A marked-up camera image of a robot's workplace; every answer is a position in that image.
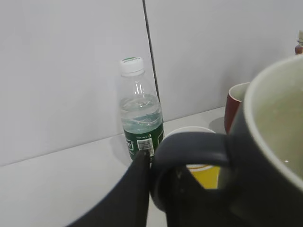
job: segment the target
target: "white wall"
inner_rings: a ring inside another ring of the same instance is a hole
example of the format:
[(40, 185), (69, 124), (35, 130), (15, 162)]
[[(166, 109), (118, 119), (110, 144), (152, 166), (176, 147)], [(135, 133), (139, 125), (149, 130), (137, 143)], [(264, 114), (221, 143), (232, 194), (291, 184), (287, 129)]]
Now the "white wall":
[(2, 0), (0, 28), (0, 166), (120, 133), (118, 60), (154, 82), (141, 0)]
[(164, 120), (225, 104), (228, 89), (294, 55), (301, 0), (146, 0)]

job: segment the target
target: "white bottle cap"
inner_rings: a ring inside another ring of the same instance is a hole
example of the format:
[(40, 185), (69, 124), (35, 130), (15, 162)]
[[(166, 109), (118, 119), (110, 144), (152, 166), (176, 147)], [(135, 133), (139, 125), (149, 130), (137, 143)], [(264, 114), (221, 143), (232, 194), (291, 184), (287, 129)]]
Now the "white bottle cap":
[(303, 31), (299, 31), (299, 40), (298, 42), (303, 43)]
[(120, 61), (120, 70), (123, 76), (138, 76), (144, 73), (143, 59), (140, 57), (125, 58)]

